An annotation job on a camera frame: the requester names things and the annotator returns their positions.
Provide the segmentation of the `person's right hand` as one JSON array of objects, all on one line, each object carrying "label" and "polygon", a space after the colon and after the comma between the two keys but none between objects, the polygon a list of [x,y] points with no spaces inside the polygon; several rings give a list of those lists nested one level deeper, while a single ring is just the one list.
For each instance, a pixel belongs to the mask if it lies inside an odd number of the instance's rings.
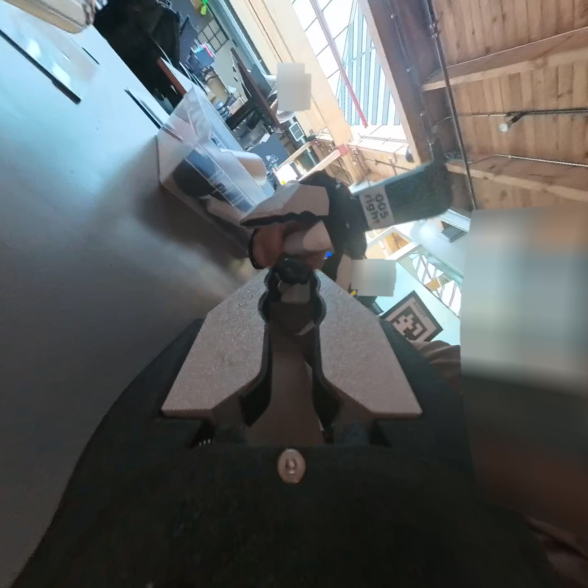
[{"label": "person's right hand", "polygon": [[283,254],[286,226],[277,224],[255,229],[249,241],[249,260],[255,269],[275,265]]}]

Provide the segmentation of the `skylight window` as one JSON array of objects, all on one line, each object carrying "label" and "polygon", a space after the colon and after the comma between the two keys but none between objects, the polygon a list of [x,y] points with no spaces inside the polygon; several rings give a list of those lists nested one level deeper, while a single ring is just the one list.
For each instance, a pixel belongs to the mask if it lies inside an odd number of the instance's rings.
[{"label": "skylight window", "polygon": [[350,126],[401,126],[390,85],[358,1],[292,1]]}]

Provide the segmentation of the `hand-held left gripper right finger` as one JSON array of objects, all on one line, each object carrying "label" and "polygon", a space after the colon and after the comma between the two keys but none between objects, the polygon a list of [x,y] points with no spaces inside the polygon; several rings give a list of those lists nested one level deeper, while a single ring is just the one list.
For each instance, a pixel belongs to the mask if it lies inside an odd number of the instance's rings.
[{"label": "hand-held left gripper right finger", "polygon": [[419,418],[423,410],[376,315],[320,271],[308,288],[307,360],[321,427]]}]

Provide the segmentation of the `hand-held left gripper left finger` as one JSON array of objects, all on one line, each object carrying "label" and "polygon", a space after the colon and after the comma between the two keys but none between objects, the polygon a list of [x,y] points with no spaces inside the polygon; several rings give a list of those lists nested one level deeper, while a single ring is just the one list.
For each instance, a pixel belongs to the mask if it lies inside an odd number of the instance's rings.
[{"label": "hand-held left gripper left finger", "polygon": [[211,310],[161,411],[170,418],[246,424],[242,398],[265,375],[268,350],[262,299],[267,275],[254,277]]}]

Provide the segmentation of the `black white marker sign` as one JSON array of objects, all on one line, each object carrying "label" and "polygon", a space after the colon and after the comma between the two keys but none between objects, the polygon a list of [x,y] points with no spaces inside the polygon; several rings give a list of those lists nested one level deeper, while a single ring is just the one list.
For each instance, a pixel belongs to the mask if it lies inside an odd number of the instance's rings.
[{"label": "black white marker sign", "polygon": [[380,319],[389,322],[410,342],[431,342],[443,327],[413,291],[385,313]]}]

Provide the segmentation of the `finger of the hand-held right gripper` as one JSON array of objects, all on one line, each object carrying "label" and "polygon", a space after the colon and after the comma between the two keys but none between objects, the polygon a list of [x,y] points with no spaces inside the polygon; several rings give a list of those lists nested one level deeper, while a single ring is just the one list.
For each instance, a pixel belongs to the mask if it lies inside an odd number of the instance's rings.
[{"label": "finger of the hand-held right gripper", "polygon": [[311,286],[285,286],[276,302],[276,324],[287,335],[310,337],[316,327],[318,300]]},{"label": "finger of the hand-held right gripper", "polygon": [[307,286],[313,278],[314,270],[298,258],[283,256],[274,265],[274,287],[276,289]]}]

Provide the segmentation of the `clear plastic storage bin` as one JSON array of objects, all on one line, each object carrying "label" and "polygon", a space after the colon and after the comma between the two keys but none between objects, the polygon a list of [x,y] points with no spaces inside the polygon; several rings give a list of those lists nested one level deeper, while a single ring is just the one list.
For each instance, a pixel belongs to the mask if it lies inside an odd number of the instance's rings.
[{"label": "clear plastic storage bin", "polygon": [[263,161],[244,151],[193,86],[156,137],[160,184],[195,209],[238,223],[274,192]]}]

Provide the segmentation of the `person's dark clothing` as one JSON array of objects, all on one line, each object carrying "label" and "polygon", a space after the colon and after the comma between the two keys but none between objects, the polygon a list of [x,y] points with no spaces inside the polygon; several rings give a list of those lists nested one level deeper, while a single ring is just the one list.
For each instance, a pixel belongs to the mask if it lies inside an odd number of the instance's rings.
[{"label": "person's dark clothing", "polygon": [[587,395],[578,381],[445,342],[413,346],[462,395],[482,494],[587,535]]}]

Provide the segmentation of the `black office chair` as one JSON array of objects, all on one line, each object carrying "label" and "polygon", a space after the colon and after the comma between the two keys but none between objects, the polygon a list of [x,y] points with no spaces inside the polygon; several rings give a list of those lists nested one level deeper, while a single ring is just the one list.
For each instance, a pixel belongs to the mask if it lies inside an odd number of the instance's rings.
[{"label": "black office chair", "polygon": [[158,64],[180,64],[180,15],[170,1],[107,1],[93,24],[152,96],[179,104],[180,93]]}]

